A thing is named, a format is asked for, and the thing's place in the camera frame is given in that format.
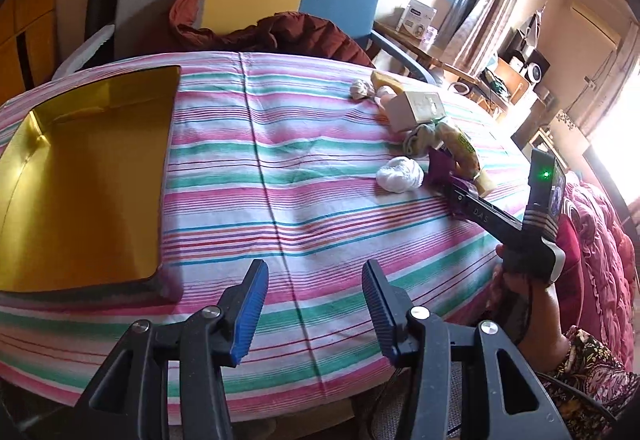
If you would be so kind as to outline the floral sleeve forearm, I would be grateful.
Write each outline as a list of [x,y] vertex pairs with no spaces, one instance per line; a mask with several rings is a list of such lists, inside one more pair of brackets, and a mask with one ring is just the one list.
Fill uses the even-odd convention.
[[573,439],[604,439],[639,397],[639,375],[579,327],[567,332],[568,353],[538,377]]

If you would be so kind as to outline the person's right hand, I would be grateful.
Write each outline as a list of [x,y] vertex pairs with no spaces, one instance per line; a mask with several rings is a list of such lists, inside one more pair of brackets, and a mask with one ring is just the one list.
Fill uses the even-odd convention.
[[518,350],[538,372],[552,372],[566,357],[570,342],[561,330],[560,306],[555,286],[519,273],[503,272],[498,267],[495,280],[527,299],[529,324]]

